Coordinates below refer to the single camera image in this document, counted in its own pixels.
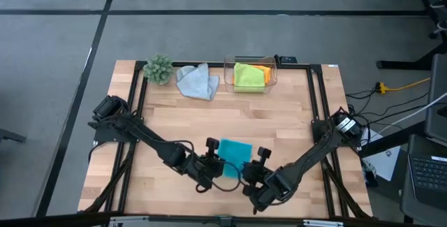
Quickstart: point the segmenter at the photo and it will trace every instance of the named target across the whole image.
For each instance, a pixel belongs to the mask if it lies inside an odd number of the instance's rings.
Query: floor
[[[24,144],[0,145],[0,219],[34,215],[63,137],[68,148],[48,214],[77,210],[94,134],[87,122],[107,92],[117,59],[143,60],[156,53],[177,61],[223,61],[228,54],[291,55],[303,63],[338,64],[345,91],[352,93],[370,89],[377,81],[399,87],[427,78],[430,73],[423,71],[379,71],[375,61],[415,60],[440,43],[427,37],[434,24],[421,16],[235,15],[206,10],[423,8],[421,0],[0,0],[0,128],[27,136]],[[173,11],[129,15],[131,11],[123,10]],[[203,15],[179,10],[203,10]],[[365,111],[381,112],[427,90],[425,83],[375,96]],[[79,107],[71,105],[73,99],[81,101]],[[363,106],[363,101],[348,102],[357,109]],[[63,136],[67,126],[72,134]],[[403,220],[396,202],[374,191],[370,200],[376,217]]]

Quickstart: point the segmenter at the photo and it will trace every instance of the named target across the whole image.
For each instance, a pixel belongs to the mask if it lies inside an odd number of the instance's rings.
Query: transparent bin
[[[235,85],[234,68],[236,63],[252,66],[264,66],[270,68],[270,78],[264,81],[264,85],[244,86]],[[226,91],[230,93],[268,93],[277,83],[277,65],[274,57],[233,57],[227,56],[223,61],[223,78]]]

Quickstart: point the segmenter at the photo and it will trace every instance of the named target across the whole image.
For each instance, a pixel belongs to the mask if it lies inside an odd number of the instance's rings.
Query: laptop keyboard
[[[424,189],[447,192],[447,162],[431,156],[410,156],[413,184]]]

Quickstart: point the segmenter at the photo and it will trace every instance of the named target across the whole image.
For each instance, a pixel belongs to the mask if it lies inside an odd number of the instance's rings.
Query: gray cloth
[[[177,73],[177,87],[187,97],[211,101],[219,86],[219,76],[210,76],[208,64],[183,66]]]

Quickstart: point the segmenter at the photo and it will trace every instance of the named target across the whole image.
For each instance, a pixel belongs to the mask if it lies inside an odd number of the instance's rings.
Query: wooden tabletop
[[[117,61],[109,95],[127,99],[134,65],[135,61]],[[322,65],[322,68],[331,114],[340,106],[346,109],[338,67]],[[163,86],[148,84],[142,113],[146,126],[165,140],[190,140],[198,154],[205,153],[207,137],[252,144],[253,159],[258,159],[258,147],[267,147],[272,150],[272,155],[266,166],[272,170],[296,160],[313,145],[310,126],[312,106],[306,71],[279,69],[278,82],[269,94],[230,94],[225,90],[222,68],[210,68],[210,75],[220,77],[220,85],[212,101],[184,97],[175,86],[175,77]],[[141,79],[142,74],[138,81],[136,101]],[[314,83],[318,111],[322,117],[323,108],[316,76]],[[109,143],[92,154],[79,210],[90,206],[109,182],[116,149],[117,143]],[[361,208],[371,215],[359,158],[345,147],[338,149],[338,155],[345,187]],[[220,177],[215,182],[225,188],[231,188],[236,183],[226,177]],[[125,213],[253,217],[253,206],[242,195],[242,187],[231,193],[213,188],[200,194],[196,193],[195,186],[193,180],[173,172],[162,164],[152,148],[139,142],[133,161]],[[112,209],[117,208],[121,184],[117,188]],[[340,215],[334,185],[332,194],[336,212]],[[304,175],[292,199],[283,205],[269,207],[255,217],[327,218],[320,165],[315,165]]]

